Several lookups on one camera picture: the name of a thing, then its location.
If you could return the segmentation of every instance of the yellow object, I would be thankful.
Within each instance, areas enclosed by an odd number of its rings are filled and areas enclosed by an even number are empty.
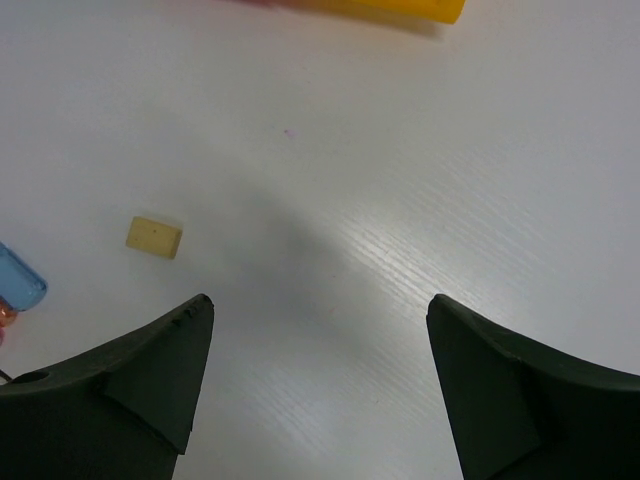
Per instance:
[[[436,22],[455,23],[462,13],[465,0],[355,0],[358,3],[384,8],[407,15],[429,18]]]
[[[182,230],[143,217],[133,217],[127,247],[175,258],[182,238]]]

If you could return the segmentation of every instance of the wooden block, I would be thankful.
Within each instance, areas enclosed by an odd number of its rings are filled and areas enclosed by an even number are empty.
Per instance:
[[[182,238],[182,230],[148,218],[133,217],[127,247],[153,253],[166,258],[175,258]]]

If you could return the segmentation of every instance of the white table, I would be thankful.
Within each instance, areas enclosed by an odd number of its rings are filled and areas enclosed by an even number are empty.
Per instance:
[[[0,6],[0,240],[50,281],[13,374],[217,307],[178,480],[461,478],[446,292],[640,373],[640,2],[425,34],[216,0]],[[184,226],[174,261],[131,217]]]

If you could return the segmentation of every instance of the black cable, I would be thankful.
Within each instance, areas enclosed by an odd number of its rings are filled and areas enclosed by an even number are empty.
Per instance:
[[[11,378],[9,375],[7,375],[4,370],[0,370],[0,378],[6,380],[7,382],[10,382],[11,380],[13,380],[13,378]]]

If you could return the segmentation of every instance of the small yellow cube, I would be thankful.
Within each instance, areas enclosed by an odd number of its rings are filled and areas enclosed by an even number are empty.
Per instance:
[[[175,258],[182,238],[182,230],[148,218],[133,217],[127,247],[153,253],[166,258]]]

